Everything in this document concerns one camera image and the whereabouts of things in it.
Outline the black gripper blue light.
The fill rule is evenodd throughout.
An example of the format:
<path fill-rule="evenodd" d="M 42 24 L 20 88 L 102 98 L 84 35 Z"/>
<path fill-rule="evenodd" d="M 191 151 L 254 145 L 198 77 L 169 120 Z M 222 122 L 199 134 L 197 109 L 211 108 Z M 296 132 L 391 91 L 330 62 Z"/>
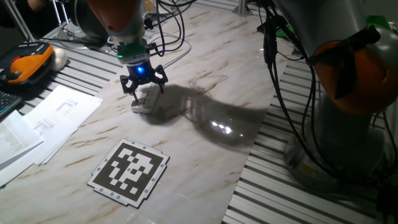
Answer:
<path fill-rule="evenodd" d="M 157 84 L 160 92 L 164 93 L 164 85 L 168 82 L 168 78 L 162 65 L 158 65 L 153 69 L 150 60 L 146 60 L 137 64 L 127 64 L 126 67 L 129 76 L 120 76 L 124 94 L 130 94 L 135 101 L 139 101 L 136 95 L 137 87 L 150 82 Z"/>

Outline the bare bystander hand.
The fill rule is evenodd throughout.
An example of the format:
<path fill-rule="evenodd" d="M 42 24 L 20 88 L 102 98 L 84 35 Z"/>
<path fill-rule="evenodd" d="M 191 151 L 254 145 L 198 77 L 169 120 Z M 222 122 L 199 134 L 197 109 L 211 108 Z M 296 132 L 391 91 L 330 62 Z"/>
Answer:
<path fill-rule="evenodd" d="M 46 6 L 47 1 L 46 0 L 27 0 L 27 3 L 29 5 L 29 7 L 34 12 L 39 12 L 43 7 Z"/>

